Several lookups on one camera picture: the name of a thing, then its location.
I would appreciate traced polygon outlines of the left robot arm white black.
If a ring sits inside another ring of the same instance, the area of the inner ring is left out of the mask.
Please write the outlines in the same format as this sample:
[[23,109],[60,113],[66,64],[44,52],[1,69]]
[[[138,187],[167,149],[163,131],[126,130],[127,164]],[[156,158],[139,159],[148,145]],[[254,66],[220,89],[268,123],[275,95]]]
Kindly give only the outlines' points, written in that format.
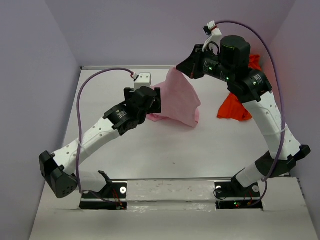
[[147,115],[161,112],[159,87],[125,88],[124,96],[124,102],[105,112],[81,139],[39,155],[41,175],[58,199],[77,189],[92,192],[99,198],[110,194],[113,183],[104,171],[80,172],[77,167],[107,143],[143,124]]

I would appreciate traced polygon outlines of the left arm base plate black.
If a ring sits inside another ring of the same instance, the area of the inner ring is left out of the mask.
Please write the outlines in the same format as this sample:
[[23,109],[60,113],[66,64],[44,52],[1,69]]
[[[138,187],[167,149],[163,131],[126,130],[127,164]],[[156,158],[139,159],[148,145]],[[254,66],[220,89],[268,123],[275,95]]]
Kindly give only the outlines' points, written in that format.
[[100,192],[88,191],[81,195],[79,208],[82,210],[111,210],[127,209],[127,181],[113,181]]

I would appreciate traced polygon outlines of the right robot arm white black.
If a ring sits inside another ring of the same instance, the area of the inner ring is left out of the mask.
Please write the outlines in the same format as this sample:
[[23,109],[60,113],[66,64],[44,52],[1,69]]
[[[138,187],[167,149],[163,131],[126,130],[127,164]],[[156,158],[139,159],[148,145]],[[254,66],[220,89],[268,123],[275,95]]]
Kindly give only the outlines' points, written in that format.
[[196,44],[190,56],[176,66],[190,79],[208,75],[226,82],[266,141],[268,152],[232,177],[228,188],[235,196],[242,196],[259,180],[290,172],[311,152],[308,145],[296,140],[283,120],[266,75],[249,66],[250,53],[251,45],[243,37],[229,35],[221,39],[218,53]]

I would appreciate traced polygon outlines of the pink t shirt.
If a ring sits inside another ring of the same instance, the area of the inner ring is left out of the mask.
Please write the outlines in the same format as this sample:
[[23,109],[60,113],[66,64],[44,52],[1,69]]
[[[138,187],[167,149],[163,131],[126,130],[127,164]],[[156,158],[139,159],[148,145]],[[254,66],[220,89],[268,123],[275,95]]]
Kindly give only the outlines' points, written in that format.
[[169,69],[165,81],[151,88],[160,88],[161,113],[149,114],[147,119],[153,122],[170,119],[192,128],[198,125],[201,101],[191,83],[175,67]]

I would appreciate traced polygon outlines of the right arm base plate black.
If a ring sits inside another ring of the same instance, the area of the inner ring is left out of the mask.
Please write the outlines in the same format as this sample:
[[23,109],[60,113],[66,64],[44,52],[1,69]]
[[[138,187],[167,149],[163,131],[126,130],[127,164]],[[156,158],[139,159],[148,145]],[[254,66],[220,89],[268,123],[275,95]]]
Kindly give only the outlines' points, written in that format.
[[215,207],[217,210],[263,210],[263,204],[260,200],[261,192],[257,182],[248,188],[234,190],[231,188],[230,181],[218,181],[214,183],[213,195],[216,198]]

